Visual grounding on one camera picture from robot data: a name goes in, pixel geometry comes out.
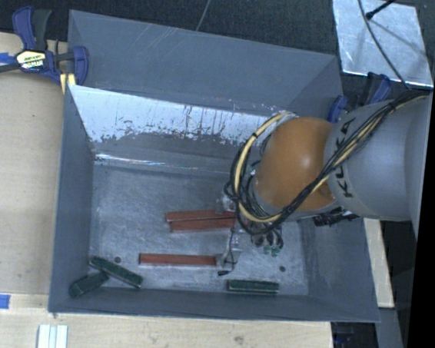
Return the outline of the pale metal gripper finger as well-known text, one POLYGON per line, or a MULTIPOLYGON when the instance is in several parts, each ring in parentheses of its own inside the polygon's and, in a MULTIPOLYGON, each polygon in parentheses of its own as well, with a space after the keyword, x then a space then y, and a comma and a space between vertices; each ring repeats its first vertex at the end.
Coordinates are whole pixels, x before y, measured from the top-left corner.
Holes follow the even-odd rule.
POLYGON ((237 208, 237 205, 234 202, 234 200, 225 194, 222 194, 217 199, 217 206, 216 206, 216 213, 217 214, 227 213, 227 212, 235 213, 236 208, 237 208))
POLYGON ((217 263, 217 275, 222 277, 224 275, 228 275, 235 270, 237 266, 238 260, 240 259, 240 255, 243 252, 241 248, 235 249, 227 249, 223 252, 223 254, 218 254, 216 258, 217 263))

